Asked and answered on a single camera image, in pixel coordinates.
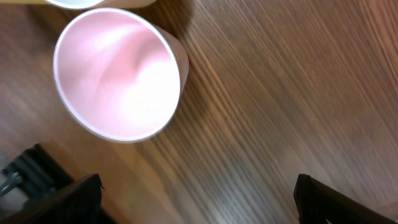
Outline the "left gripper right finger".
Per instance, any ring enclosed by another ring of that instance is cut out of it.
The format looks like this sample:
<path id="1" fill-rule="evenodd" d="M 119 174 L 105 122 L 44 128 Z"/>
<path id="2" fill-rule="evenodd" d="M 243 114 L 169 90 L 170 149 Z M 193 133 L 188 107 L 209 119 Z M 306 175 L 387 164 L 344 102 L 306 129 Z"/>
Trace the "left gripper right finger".
<path id="1" fill-rule="evenodd" d="M 395 224 L 307 174 L 299 174 L 294 200 L 300 224 Z"/>

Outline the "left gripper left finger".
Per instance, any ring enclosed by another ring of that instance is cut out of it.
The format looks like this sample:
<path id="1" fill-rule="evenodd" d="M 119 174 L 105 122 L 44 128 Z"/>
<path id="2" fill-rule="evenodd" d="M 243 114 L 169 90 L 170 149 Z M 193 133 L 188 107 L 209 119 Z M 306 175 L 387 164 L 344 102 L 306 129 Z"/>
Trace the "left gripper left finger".
<path id="1" fill-rule="evenodd" d="M 103 184 L 98 174 L 76 180 L 1 224 L 116 224 L 101 208 Z"/>

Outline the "pink cup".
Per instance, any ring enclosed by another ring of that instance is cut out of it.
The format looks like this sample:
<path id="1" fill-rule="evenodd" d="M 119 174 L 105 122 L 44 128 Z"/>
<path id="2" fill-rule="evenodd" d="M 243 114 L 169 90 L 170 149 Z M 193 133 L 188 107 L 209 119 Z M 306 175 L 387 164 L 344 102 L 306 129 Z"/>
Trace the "pink cup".
<path id="1" fill-rule="evenodd" d="M 189 73 L 182 43 L 137 14 L 98 8 L 64 28 L 53 77 L 68 112 L 109 141 L 138 142 L 172 119 Z"/>

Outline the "pale green cup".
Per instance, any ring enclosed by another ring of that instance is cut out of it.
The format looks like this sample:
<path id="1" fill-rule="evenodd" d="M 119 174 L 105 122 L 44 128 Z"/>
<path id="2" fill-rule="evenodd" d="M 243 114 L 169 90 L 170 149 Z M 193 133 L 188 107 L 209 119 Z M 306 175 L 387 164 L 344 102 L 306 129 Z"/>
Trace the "pale green cup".
<path id="1" fill-rule="evenodd" d="M 97 7 L 138 8 L 148 6 L 156 0 L 46 0 L 57 7 L 71 10 Z"/>

